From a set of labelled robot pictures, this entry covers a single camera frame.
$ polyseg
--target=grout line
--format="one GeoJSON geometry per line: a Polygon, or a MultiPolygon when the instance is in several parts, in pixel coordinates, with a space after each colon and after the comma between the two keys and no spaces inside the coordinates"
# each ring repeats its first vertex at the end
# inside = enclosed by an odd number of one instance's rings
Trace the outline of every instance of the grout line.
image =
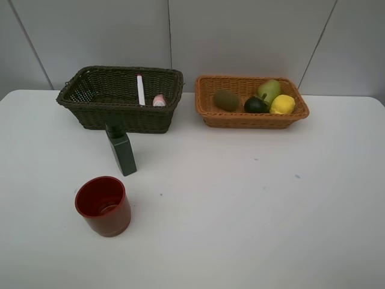
{"type": "Polygon", "coordinates": [[[43,66],[43,63],[42,63],[42,61],[40,60],[40,57],[37,55],[36,49],[35,49],[35,47],[33,46],[32,41],[31,41],[31,39],[30,39],[28,33],[26,32],[26,29],[25,29],[25,27],[24,27],[24,25],[23,25],[23,23],[22,23],[22,21],[21,21],[19,15],[18,15],[18,13],[17,13],[17,11],[16,11],[16,9],[15,9],[13,3],[11,2],[11,0],[8,0],[8,3],[9,3],[9,5],[10,5],[11,9],[12,9],[12,12],[13,12],[14,16],[16,17],[17,22],[19,23],[19,25],[20,25],[20,27],[21,27],[23,33],[24,33],[24,36],[25,36],[25,38],[26,38],[26,41],[28,42],[29,46],[31,47],[32,52],[33,52],[33,54],[35,55],[35,57],[36,57],[36,59],[37,59],[37,62],[38,62],[38,64],[40,65],[40,68],[42,69],[43,74],[44,74],[44,76],[46,77],[46,79],[47,79],[47,81],[48,81],[49,86],[51,87],[52,90],[55,90],[54,86],[53,86],[52,83],[51,83],[51,80],[50,80],[49,77],[48,77],[47,71],[45,70],[45,68],[44,68],[44,66],[43,66]]]}
{"type": "Polygon", "coordinates": [[[322,39],[322,37],[324,36],[325,30],[326,30],[326,26],[328,25],[329,20],[330,20],[330,18],[331,18],[331,15],[332,15],[333,12],[334,12],[334,8],[336,8],[337,2],[338,2],[338,0],[336,0],[336,1],[334,2],[334,6],[333,6],[333,8],[331,9],[331,12],[330,12],[330,14],[329,14],[329,17],[328,17],[327,20],[326,20],[326,23],[325,23],[324,29],[322,30],[322,33],[321,33],[321,35],[319,36],[318,42],[317,42],[317,44],[316,44],[316,46],[315,46],[315,48],[314,48],[314,51],[313,51],[313,53],[312,53],[312,56],[310,57],[309,63],[308,63],[307,66],[306,66],[306,69],[305,69],[305,72],[303,73],[303,76],[302,76],[302,78],[301,78],[300,84],[298,85],[298,89],[300,89],[300,87],[301,87],[302,81],[303,81],[303,79],[305,78],[305,74],[306,74],[307,70],[309,69],[310,63],[311,63],[312,60],[313,60],[315,51],[317,50],[318,45],[320,44],[321,39],[322,39]]]}
{"type": "Polygon", "coordinates": [[[173,69],[173,52],[171,48],[171,20],[170,20],[170,0],[167,0],[167,10],[168,10],[168,32],[170,33],[170,63],[171,69],[173,69]]]}

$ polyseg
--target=lemon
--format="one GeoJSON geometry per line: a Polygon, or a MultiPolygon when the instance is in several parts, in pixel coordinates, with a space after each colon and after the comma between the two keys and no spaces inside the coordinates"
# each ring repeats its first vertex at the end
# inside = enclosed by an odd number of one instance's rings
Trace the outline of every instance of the lemon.
{"type": "Polygon", "coordinates": [[[270,107],[270,113],[291,114],[295,107],[295,100],[288,95],[278,95],[270,107]]]}

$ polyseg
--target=green pear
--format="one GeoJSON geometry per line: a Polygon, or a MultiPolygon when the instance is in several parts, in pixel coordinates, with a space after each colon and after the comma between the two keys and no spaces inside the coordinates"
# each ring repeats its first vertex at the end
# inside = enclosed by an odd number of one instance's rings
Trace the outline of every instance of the green pear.
{"type": "Polygon", "coordinates": [[[259,96],[264,96],[264,101],[270,107],[273,100],[281,94],[281,84],[275,79],[271,79],[258,87],[259,96]]]}

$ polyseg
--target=red plastic cup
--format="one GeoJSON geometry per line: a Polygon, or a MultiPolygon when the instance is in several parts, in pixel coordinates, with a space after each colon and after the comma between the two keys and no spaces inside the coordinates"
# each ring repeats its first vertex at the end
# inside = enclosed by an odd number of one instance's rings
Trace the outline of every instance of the red plastic cup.
{"type": "Polygon", "coordinates": [[[100,176],[84,184],[76,195],[75,207],[90,227],[104,237],[121,234],[131,221],[125,186],[112,176],[100,176]]]}

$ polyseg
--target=cup rim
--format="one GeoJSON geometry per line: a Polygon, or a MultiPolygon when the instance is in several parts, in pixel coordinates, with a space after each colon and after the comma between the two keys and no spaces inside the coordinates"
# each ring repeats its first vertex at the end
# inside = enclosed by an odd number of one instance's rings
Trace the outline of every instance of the cup rim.
{"type": "Polygon", "coordinates": [[[82,185],[82,187],[78,190],[78,192],[77,192],[77,194],[76,194],[76,197],[75,197],[75,208],[76,208],[76,210],[78,211],[78,213],[79,213],[80,215],[82,215],[83,217],[85,217],[85,218],[88,218],[88,219],[102,219],[102,218],[105,218],[105,217],[108,216],[108,215],[113,214],[118,208],[120,208],[120,207],[123,205],[125,199],[126,199],[126,188],[125,188],[125,185],[123,185],[123,183],[121,182],[121,180],[119,180],[119,179],[117,179],[117,178],[114,178],[113,176],[98,176],[97,178],[93,178],[93,179],[89,180],[88,182],[86,182],[86,183],[85,183],[84,185],[82,185]],[[103,215],[100,215],[100,216],[89,216],[89,215],[87,215],[87,214],[84,214],[84,213],[79,209],[79,207],[78,207],[78,197],[79,197],[80,192],[82,191],[82,189],[83,189],[86,185],[88,185],[89,183],[91,183],[91,182],[93,182],[93,181],[95,181],[95,180],[97,180],[97,179],[112,179],[112,180],[118,182],[118,183],[120,184],[120,186],[122,187],[122,189],[123,189],[123,197],[122,197],[122,199],[120,200],[120,203],[119,203],[119,204],[118,204],[112,211],[107,212],[106,214],[103,214],[103,215]]]}

